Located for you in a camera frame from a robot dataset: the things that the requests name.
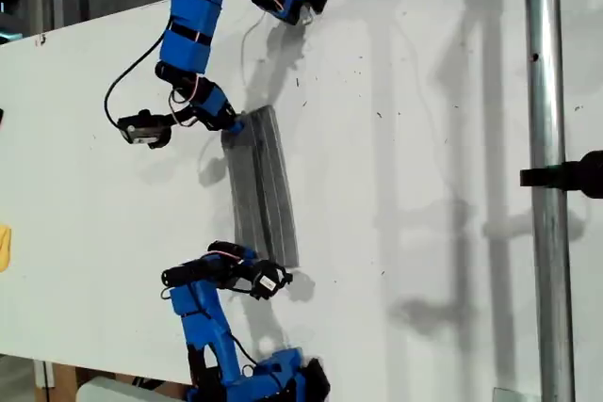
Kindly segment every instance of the black bracket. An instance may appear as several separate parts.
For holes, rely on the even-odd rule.
[[[522,187],[581,190],[588,198],[603,199],[603,151],[592,151],[579,162],[563,162],[544,169],[523,169]]]

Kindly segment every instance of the white table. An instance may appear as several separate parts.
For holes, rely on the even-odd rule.
[[[563,1],[580,158],[603,142],[602,0]],[[219,136],[176,130],[150,151],[102,109],[168,10],[0,48],[1,353],[189,381],[159,277],[234,236]],[[306,277],[271,304],[223,295],[235,334],[258,357],[320,356],[333,401],[537,394],[523,0],[330,0],[304,34],[251,29],[261,16],[226,0],[208,76],[237,109],[275,104]],[[156,59],[118,86],[116,117],[168,111]],[[579,399],[600,400],[603,205],[570,210]]]

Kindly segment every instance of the metal pole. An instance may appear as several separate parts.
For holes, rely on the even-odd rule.
[[[531,166],[565,160],[560,0],[526,0]],[[574,346],[565,192],[532,189],[543,402],[574,402]]]

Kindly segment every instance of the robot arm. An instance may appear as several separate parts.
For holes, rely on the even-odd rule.
[[[166,270],[162,281],[170,288],[174,311],[182,318],[188,364],[195,389],[190,402],[323,402],[330,385],[318,360],[302,366],[298,349],[281,350],[262,362],[244,351],[220,306],[217,289],[245,292],[269,299],[292,276],[280,265],[257,261],[254,251],[227,242],[214,242],[201,259]],[[246,280],[251,289],[237,289]],[[253,375],[241,373],[236,346],[253,363]],[[217,367],[205,363],[205,349],[216,356]]]
[[[171,0],[171,17],[163,36],[160,61],[155,74],[172,85],[185,107],[172,115],[151,115],[148,110],[117,122],[129,143],[146,143],[150,148],[168,144],[173,125],[187,120],[202,122],[212,131],[240,132],[242,124],[226,95],[205,73],[211,42],[223,0]],[[296,24],[302,5],[321,12],[327,0],[252,0],[279,20]]]

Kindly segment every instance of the gray plastic part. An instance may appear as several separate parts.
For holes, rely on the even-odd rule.
[[[242,115],[243,131],[222,132],[235,211],[235,240],[284,267],[300,263],[281,136],[274,108]]]

